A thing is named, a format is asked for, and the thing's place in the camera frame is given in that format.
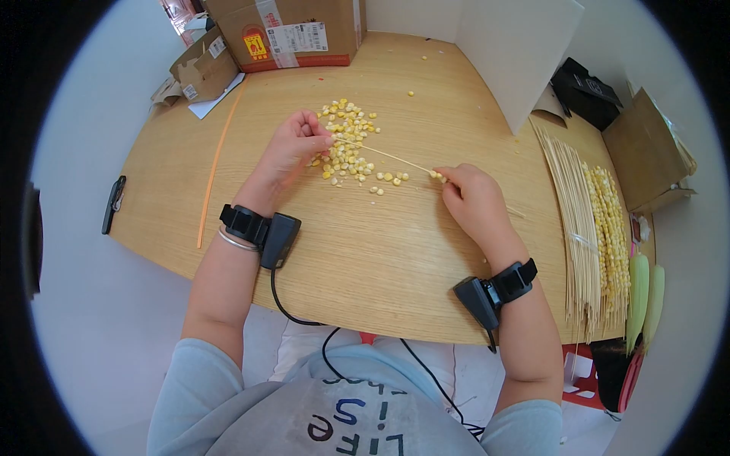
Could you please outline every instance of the left hand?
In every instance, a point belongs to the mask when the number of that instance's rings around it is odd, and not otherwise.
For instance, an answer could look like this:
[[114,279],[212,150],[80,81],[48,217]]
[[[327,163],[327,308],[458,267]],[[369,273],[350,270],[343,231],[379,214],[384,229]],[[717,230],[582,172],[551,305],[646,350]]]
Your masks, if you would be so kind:
[[291,186],[304,165],[317,152],[329,154],[328,149],[334,143],[330,135],[313,111],[302,109],[293,113],[274,132],[234,203],[271,217],[277,197]]

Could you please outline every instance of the silver bracelet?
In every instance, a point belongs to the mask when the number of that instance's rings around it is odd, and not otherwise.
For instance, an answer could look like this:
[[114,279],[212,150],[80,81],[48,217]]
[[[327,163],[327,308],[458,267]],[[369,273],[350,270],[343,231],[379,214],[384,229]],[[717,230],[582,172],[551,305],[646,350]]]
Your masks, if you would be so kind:
[[223,225],[221,225],[220,228],[218,229],[218,234],[220,234],[220,237],[225,239],[229,244],[233,244],[240,249],[248,250],[249,252],[258,252],[258,247],[251,247],[249,245],[239,244],[238,242],[234,241],[233,239],[231,239],[228,236],[226,236],[225,234],[223,234]]

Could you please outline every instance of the table surface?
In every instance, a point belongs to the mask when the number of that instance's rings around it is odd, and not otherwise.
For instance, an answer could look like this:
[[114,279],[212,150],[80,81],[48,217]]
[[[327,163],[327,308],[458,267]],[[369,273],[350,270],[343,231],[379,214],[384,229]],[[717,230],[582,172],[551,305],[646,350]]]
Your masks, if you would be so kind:
[[[365,145],[428,169],[466,162],[494,176],[507,204],[526,215],[512,216],[512,223],[537,263],[562,342],[579,339],[564,318],[564,236],[537,138],[529,123],[517,136],[510,133],[491,92],[455,45],[369,32],[349,67],[282,69],[246,79],[203,120],[184,101],[155,109],[121,172],[127,183],[110,233],[114,239],[193,277],[220,225],[220,208],[253,170],[276,126],[302,107],[317,110],[347,98],[378,114],[383,131]],[[208,177],[232,108],[198,249]],[[575,147],[590,166],[615,175],[601,134],[583,119],[568,119],[567,129],[537,116],[534,121]],[[407,171],[411,178],[399,188],[374,176],[361,188],[352,178],[336,188],[322,179],[321,166],[306,168],[280,207],[302,220],[288,262],[277,272],[283,306],[297,317],[358,331],[486,344],[484,331],[451,288],[467,276],[489,277],[490,270],[446,210],[440,183],[374,152],[362,150],[361,156],[376,163],[376,171]],[[373,185],[384,187],[385,195],[371,194]],[[266,270],[258,275],[253,302],[276,308]],[[597,333],[608,339],[622,336],[623,328]]]

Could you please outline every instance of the red stool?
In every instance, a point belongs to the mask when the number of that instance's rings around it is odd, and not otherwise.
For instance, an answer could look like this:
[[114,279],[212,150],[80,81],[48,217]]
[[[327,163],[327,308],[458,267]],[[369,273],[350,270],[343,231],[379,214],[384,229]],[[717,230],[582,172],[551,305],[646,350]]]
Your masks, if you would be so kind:
[[[593,363],[593,355],[591,354],[591,348],[586,344],[578,344],[578,350],[576,352],[575,345],[564,345],[563,346],[563,365],[565,366],[565,360],[568,353],[572,353],[576,356],[582,356],[591,360],[591,374],[588,377],[579,377],[578,380],[573,384],[577,390],[572,393],[566,393],[563,391],[563,401],[576,403],[580,406],[591,407],[593,409],[603,410],[606,407],[603,406],[601,398],[598,396],[598,377],[596,377],[596,364]],[[589,392],[594,393],[592,398],[586,398],[578,393]]]

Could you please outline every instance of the barcode label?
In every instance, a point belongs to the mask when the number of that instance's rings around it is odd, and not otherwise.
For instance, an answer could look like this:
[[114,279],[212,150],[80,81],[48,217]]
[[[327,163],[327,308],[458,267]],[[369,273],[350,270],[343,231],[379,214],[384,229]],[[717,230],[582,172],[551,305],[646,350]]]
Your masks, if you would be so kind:
[[210,51],[210,55],[212,55],[213,58],[218,58],[218,56],[224,50],[226,50],[226,43],[223,42],[223,37],[219,36],[218,38],[214,39],[213,42],[210,43],[208,50]]
[[192,84],[188,84],[188,87],[184,88],[182,92],[188,100],[192,100],[198,96],[198,93],[195,91],[195,87],[193,87]]
[[266,35],[269,37],[274,54],[329,50],[324,22],[269,27],[266,29]]

